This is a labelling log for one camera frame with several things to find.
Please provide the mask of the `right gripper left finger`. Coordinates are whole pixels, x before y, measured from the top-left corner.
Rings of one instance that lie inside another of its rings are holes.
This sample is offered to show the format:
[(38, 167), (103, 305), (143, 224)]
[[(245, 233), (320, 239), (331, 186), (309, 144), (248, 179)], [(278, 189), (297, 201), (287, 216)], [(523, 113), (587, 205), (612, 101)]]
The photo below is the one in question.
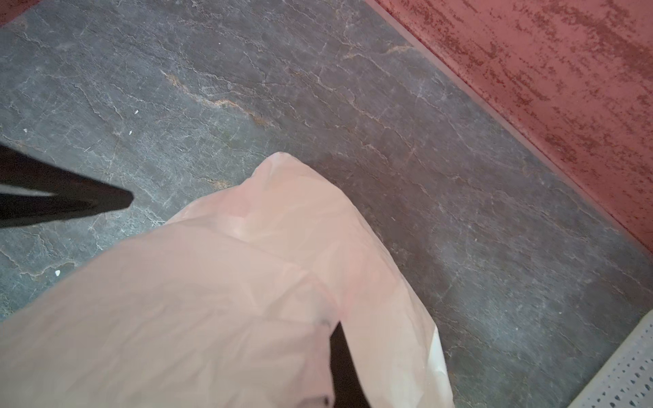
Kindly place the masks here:
[(123, 188), (1, 147), (1, 227), (81, 219), (128, 208)]

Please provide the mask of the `white plastic bag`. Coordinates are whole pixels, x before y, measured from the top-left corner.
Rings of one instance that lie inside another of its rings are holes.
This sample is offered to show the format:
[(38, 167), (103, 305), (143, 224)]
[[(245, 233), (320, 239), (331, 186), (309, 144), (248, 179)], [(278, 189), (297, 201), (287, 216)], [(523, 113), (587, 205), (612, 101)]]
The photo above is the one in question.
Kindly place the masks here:
[(1, 324), (4, 407), (450, 407), (437, 326), (338, 187), (286, 153)]

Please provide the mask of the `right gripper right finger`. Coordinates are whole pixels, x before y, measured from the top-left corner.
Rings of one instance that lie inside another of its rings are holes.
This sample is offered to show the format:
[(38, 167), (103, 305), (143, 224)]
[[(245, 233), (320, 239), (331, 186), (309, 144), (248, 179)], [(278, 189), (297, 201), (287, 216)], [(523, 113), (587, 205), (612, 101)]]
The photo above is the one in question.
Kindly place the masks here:
[(334, 408), (370, 408), (357, 376), (342, 324), (330, 337), (330, 369), (333, 378)]

